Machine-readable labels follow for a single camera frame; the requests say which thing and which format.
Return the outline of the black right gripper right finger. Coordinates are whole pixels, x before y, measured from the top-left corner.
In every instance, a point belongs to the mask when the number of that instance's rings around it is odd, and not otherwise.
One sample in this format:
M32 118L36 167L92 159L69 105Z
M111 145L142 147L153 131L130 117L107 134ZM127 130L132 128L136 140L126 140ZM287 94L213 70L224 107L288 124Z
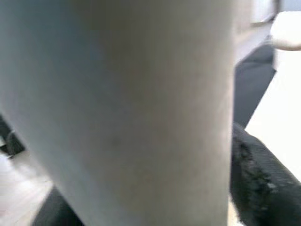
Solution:
M301 226L301 182L237 123L232 127L231 196L245 226Z

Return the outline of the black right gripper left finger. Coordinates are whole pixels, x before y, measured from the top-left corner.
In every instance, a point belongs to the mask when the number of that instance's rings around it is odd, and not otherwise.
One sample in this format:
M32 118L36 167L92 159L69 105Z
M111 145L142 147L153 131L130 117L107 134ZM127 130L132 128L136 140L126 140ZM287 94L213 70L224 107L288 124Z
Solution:
M80 219L60 192L53 187L31 226L80 226Z

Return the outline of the white plastic table leg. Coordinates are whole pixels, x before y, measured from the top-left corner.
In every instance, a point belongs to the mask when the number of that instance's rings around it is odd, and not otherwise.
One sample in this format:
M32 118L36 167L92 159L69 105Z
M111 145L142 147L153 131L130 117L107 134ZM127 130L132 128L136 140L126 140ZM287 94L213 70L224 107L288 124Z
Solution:
M86 226L227 226L235 0L0 0L0 112Z

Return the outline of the white plastic children table top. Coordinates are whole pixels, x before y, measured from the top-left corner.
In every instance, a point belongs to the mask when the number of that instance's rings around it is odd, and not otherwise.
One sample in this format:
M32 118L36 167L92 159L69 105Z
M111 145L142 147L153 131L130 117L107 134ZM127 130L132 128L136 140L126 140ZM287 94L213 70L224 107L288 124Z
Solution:
M301 51L301 11L278 13L271 26L270 40L277 49Z

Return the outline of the black tablecloth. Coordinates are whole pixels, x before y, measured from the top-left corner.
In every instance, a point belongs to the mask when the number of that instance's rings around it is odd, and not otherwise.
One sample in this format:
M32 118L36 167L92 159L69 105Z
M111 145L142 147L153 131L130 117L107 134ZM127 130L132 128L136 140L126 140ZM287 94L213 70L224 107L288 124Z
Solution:
M235 68L233 121L245 128L272 81L276 70L274 49L263 44L240 61Z

